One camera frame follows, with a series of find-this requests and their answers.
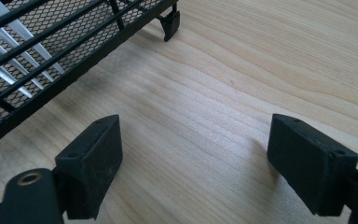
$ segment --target light wood tabletop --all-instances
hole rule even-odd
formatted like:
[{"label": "light wood tabletop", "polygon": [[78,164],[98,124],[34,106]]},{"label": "light wood tabletop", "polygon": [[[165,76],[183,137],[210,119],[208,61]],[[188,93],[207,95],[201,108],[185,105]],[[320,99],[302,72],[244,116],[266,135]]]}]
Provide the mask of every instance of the light wood tabletop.
[{"label": "light wood tabletop", "polygon": [[271,115],[358,153],[358,0],[180,0],[0,140],[0,202],[23,171],[119,114],[124,159],[94,220],[346,223],[313,216],[266,152]]}]

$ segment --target dish rack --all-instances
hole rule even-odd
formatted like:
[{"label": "dish rack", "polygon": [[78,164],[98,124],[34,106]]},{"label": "dish rack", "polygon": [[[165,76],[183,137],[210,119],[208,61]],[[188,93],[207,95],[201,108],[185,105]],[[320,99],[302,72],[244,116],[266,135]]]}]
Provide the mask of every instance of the dish rack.
[{"label": "dish rack", "polygon": [[[168,41],[177,0],[1,0],[0,138],[153,19]],[[160,14],[168,8],[165,17]]]}]

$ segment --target black rack leg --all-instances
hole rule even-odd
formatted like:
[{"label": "black rack leg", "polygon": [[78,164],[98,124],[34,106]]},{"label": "black rack leg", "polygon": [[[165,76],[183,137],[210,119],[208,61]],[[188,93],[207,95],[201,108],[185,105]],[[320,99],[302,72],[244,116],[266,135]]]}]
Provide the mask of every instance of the black rack leg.
[{"label": "black rack leg", "polygon": [[172,12],[170,14],[166,17],[159,16],[158,19],[161,21],[162,29],[165,33],[164,41],[167,42],[179,29],[180,12],[177,10],[177,4],[172,5]]}]

